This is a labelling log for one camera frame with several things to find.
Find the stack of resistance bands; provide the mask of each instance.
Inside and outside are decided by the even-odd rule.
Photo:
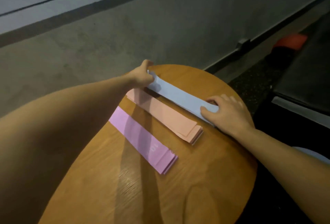
[[[155,81],[148,86],[151,90],[210,123],[200,114],[200,107],[204,106],[209,111],[216,112],[219,109],[218,106],[209,104],[182,91],[160,79],[153,72],[150,74],[155,78]],[[131,101],[149,112],[177,136],[192,145],[203,133],[203,128],[198,126],[197,122],[188,119],[143,90],[133,89],[126,95]],[[160,174],[165,174],[178,159],[175,154],[161,144],[121,108],[118,107],[115,110],[109,121]]]

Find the wood grain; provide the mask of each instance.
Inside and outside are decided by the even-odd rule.
[[[201,99],[238,95],[202,70],[159,65],[163,80]],[[126,97],[120,107],[179,156],[159,175],[109,122],[69,169],[40,224],[230,223],[252,192],[257,163],[236,141],[194,115],[158,97],[204,128],[194,146],[181,140]]]

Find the forearm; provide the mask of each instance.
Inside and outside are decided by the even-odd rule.
[[[328,165],[252,128],[235,138],[272,173],[313,222],[329,222]]]
[[[133,87],[122,76],[68,88],[0,119],[0,217],[37,222],[72,162]]]

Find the hand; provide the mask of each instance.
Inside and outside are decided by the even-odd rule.
[[[201,107],[202,116],[224,133],[237,138],[237,135],[244,131],[254,129],[250,113],[242,102],[238,102],[233,96],[230,98],[225,94],[212,96],[206,101],[215,102],[219,106],[219,110],[212,113],[205,107]]]
[[[132,79],[134,88],[144,88],[155,80],[151,74],[148,74],[148,67],[152,65],[152,61],[144,60],[141,66],[127,74]]]

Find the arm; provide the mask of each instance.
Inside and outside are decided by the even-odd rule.
[[[125,94],[153,81],[145,60],[130,73],[67,88],[31,101],[0,119],[0,218],[37,223],[87,143]]]
[[[217,113],[201,108],[203,117],[249,150],[283,186],[301,210],[315,223],[330,222],[330,166],[256,130],[247,109],[234,97],[208,99]]]

